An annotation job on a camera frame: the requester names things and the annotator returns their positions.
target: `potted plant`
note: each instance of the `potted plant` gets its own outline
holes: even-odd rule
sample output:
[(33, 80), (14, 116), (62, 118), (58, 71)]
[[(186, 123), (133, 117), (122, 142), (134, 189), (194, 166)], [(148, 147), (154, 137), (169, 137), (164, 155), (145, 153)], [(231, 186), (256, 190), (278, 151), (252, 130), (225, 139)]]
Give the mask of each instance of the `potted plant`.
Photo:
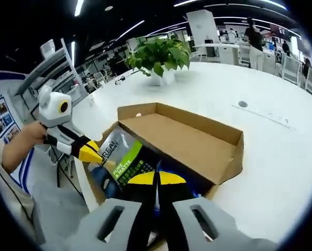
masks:
[(190, 52), (188, 44), (179, 39), (155, 39), (140, 43), (125, 62), (128, 67), (136, 67), (164, 85), (174, 81), (174, 71), (178, 67), (190, 68)]

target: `human hand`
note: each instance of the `human hand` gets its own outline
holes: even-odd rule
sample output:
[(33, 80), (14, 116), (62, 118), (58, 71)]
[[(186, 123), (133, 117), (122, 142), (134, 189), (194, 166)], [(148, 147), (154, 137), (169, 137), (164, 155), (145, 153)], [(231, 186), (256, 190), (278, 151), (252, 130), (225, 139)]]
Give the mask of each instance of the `human hand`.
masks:
[(43, 141), (46, 138), (47, 130), (39, 121), (35, 121), (31, 124), (25, 125), (22, 128), (21, 133), (24, 134), (24, 137), (26, 137), (29, 143), (36, 145), (43, 144)]

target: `white round table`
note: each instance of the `white round table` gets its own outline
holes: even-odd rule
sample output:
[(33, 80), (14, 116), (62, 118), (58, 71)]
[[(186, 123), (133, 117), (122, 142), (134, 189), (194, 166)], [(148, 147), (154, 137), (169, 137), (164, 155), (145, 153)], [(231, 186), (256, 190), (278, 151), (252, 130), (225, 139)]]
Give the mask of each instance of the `white round table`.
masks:
[[(242, 130), (243, 171), (222, 184), (213, 201), (247, 235), (281, 242), (312, 199), (312, 96), (268, 73), (225, 64), (192, 63), (176, 80), (152, 86), (138, 72), (121, 85), (111, 81), (74, 107), (73, 122), (99, 140), (118, 107), (161, 102)], [(247, 108), (239, 108), (241, 100)], [(92, 211), (97, 204), (80, 161), (76, 169)]]

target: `product package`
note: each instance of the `product package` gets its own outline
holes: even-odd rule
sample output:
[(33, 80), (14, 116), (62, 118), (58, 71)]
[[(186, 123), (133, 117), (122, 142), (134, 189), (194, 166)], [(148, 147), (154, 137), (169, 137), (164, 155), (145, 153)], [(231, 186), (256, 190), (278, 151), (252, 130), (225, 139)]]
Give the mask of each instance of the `product package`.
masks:
[(155, 171), (160, 157), (142, 145), (128, 132), (117, 126), (109, 134), (98, 152), (101, 164), (90, 164), (88, 170), (107, 198), (117, 198), (134, 176)]

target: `human arm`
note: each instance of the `human arm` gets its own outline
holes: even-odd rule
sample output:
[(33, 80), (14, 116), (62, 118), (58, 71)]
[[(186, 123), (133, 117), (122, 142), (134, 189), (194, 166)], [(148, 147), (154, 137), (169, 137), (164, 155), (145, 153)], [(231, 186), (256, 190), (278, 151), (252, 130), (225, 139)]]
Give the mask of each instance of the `human arm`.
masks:
[(4, 170), (8, 174), (12, 173), (36, 144), (43, 144), (45, 135), (46, 129), (39, 121), (25, 125), (22, 130), (3, 147), (2, 167)]

